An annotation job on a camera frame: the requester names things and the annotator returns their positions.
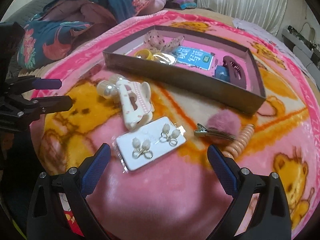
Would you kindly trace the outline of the white earring card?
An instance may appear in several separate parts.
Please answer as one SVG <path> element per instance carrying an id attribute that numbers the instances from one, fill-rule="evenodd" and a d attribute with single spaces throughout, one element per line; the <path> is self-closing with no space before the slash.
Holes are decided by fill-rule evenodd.
<path id="1" fill-rule="evenodd" d="M 118 136 L 112 142 L 112 150 L 125 172 L 135 172 L 185 144 L 185 133 L 182 125 L 177 126 L 164 116 Z"/>

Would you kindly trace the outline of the yellow hoop earrings bag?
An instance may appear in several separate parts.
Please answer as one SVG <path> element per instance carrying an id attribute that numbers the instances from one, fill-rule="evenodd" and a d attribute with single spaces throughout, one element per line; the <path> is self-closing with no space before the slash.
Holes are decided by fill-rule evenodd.
<path id="1" fill-rule="evenodd" d="M 155 61 L 158 63 L 168 64 L 168 65 L 174 65 L 177 62 L 176 57 L 171 54 L 163 53 L 163 52 L 155 52 L 148 49 L 141 49 L 137 52 L 135 52 L 134 57 L 137 57 L 139 59 L 149 60 L 149 61 Z"/>

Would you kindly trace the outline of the purple blue pillow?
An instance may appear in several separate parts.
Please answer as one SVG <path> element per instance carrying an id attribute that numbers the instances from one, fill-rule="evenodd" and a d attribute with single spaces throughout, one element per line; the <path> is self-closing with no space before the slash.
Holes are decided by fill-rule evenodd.
<path id="1" fill-rule="evenodd" d="M 194 0 L 167 0 L 164 7 L 167 9 L 185 10 L 195 9 L 197 4 Z"/>

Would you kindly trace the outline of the brown cardboard box tray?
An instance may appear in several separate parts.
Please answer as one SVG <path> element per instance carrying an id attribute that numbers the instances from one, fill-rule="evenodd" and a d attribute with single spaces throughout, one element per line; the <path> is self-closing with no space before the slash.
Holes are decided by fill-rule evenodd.
<path id="1" fill-rule="evenodd" d="M 224 103 L 227 106 L 231 106 L 247 114 L 254 114 L 266 100 L 266 92 L 261 75 L 249 49 L 247 56 L 249 63 L 247 64 L 248 82 L 246 89 L 188 69 L 126 56 L 126 52 L 140 44 L 144 44 L 144 36 L 151 30 L 157 30 L 163 35 L 165 42 L 183 35 L 184 39 L 199 41 L 207 45 L 216 42 L 222 43 L 225 46 L 234 46 L 239 50 L 246 48 L 235 42 L 206 33 L 153 25 L 131 34 L 128 37 L 121 38 L 119 41 L 108 46 L 103 51 L 106 66 L 110 69 L 128 72 L 186 89 L 190 92 Z"/>

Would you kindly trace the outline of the white pink claw clip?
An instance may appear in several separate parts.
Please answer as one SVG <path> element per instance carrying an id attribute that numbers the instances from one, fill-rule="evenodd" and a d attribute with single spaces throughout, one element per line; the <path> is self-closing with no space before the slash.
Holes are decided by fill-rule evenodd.
<path id="1" fill-rule="evenodd" d="M 148 124 L 153 117 L 154 107 L 151 102 L 151 87 L 147 82 L 119 80 L 118 89 L 124 124 L 129 131 L 134 131 Z"/>

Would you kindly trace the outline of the blue floral quilt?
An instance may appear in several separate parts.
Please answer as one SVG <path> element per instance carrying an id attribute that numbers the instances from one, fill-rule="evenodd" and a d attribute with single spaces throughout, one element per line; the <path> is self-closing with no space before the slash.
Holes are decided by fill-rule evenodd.
<path id="1" fill-rule="evenodd" d="M 25 23 L 17 53 L 21 68 L 33 70 L 67 57 L 81 44 L 125 20 L 154 14 L 167 0 L 52 0 Z"/>

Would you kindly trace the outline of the pink bear fleece blanket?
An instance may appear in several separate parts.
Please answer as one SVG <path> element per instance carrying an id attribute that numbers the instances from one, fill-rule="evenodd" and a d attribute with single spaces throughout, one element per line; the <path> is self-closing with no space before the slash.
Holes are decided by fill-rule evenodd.
<path id="1" fill-rule="evenodd" d="M 289 200 L 297 236 L 319 204 L 318 92 L 289 53 L 259 37 L 200 15 L 161 11 L 134 17 L 82 45 L 63 60 L 36 71 L 60 79 L 62 88 L 34 96 L 68 94 L 76 106 L 92 107 L 94 85 L 111 73 L 103 50 L 135 31 L 152 25 L 178 27 L 226 38 L 250 49 L 266 89 L 266 105 L 251 118 L 238 113 L 243 125 L 253 124 L 249 145 L 236 159 L 258 174 L 279 173 Z M 89 204 L 112 236 L 119 239 L 204 239 L 218 223 L 231 198 L 205 159 L 208 143 L 191 130 L 223 106 L 199 95 L 151 82 L 154 118 L 167 116 L 187 131 L 187 143 L 147 168 L 125 174 L 116 159 L 104 172 Z M 103 142 L 124 132 L 120 110 L 108 105 L 93 118 L 48 114 L 31 126 L 35 151 L 52 174 L 78 165 Z"/>

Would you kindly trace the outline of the pink dotted bow clip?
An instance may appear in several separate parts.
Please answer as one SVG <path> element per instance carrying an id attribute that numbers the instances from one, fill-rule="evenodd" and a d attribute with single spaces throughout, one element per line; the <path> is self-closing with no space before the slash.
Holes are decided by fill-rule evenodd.
<path id="1" fill-rule="evenodd" d="M 165 52 L 171 53 L 176 48 L 182 45 L 184 36 L 181 35 L 176 38 L 172 38 L 170 41 L 165 42 L 164 36 L 157 30 L 148 31 L 144 36 L 144 43 L 146 48 L 152 52 Z"/>

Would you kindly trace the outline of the lilac sheet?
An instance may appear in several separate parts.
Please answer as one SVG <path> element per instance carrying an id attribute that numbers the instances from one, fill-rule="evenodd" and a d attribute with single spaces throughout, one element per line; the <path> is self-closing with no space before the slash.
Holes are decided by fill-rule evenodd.
<path id="1" fill-rule="evenodd" d="M 293 63 L 297 65 L 299 69 L 312 81 L 312 83 L 316 85 L 314 78 L 308 72 L 307 68 L 302 64 L 300 59 L 296 57 L 296 55 L 291 50 L 289 50 L 289 48 L 287 48 L 287 46 L 285 46 L 285 44 L 280 40 L 278 40 L 275 36 L 273 36 L 268 31 L 266 31 L 265 29 L 261 28 L 260 26 L 254 23 L 240 20 L 238 18 L 235 18 L 233 20 L 233 25 L 238 29 L 242 29 L 247 33 L 250 33 L 256 37 L 259 37 L 264 42 L 271 44 L 274 48 L 276 48 L 278 51 L 283 53 L 286 57 L 291 59 Z"/>

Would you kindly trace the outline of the grey bed footboard shelf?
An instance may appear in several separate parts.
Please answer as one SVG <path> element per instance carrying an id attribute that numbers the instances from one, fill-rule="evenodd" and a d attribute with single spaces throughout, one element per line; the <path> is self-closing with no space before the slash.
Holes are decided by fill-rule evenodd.
<path id="1" fill-rule="evenodd" d="M 281 32 L 284 44 L 300 60 L 319 88 L 319 50 L 290 25 Z"/>

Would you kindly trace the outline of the pink book blue label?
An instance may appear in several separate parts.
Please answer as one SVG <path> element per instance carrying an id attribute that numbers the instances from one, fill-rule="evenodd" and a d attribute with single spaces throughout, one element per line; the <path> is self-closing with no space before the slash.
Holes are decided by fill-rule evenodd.
<path id="1" fill-rule="evenodd" d="M 141 49 L 147 49 L 146 45 L 140 44 L 126 52 L 125 55 L 134 57 L 135 52 Z M 247 64 L 249 60 L 247 59 L 247 48 L 239 50 L 234 46 L 225 46 L 222 43 L 215 42 L 207 45 L 199 41 L 184 39 L 181 46 L 167 54 L 174 55 L 177 59 L 177 62 L 172 66 L 188 69 L 210 77 L 214 77 L 217 66 L 223 66 L 223 57 L 230 56 L 243 68 L 246 82 L 248 82 Z"/>

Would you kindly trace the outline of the dark red hair clip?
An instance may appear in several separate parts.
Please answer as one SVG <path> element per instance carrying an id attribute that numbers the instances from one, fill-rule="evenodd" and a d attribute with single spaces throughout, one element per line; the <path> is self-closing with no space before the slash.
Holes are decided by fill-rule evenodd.
<path id="1" fill-rule="evenodd" d="M 238 64 L 235 59 L 230 56 L 223 57 L 223 66 L 229 71 L 230 83 L 240 88 L 246 89 L 246 77 L 243 68 Z"/>

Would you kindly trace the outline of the small blue square box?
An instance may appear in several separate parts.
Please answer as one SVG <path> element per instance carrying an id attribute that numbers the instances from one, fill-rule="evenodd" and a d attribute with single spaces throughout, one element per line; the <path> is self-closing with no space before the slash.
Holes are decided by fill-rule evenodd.
<path id="1" fill-rule="evenodd" d="M 217 66 L 214 77 L 222 81 L 230 82 L 229 70 L 225 66 Z"/>

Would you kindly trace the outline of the pink pompom hair clip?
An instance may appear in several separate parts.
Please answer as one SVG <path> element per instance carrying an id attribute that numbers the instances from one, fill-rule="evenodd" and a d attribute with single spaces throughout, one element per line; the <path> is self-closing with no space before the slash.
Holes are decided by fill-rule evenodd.
<path id="1" fill-rule="evenodd" d="M 209 137 L 218 141 L 233 141 L 240 132 L 241 121 L 228 109 L 212 115 L 205 125 L 197 124 L 196 137 Z"/>

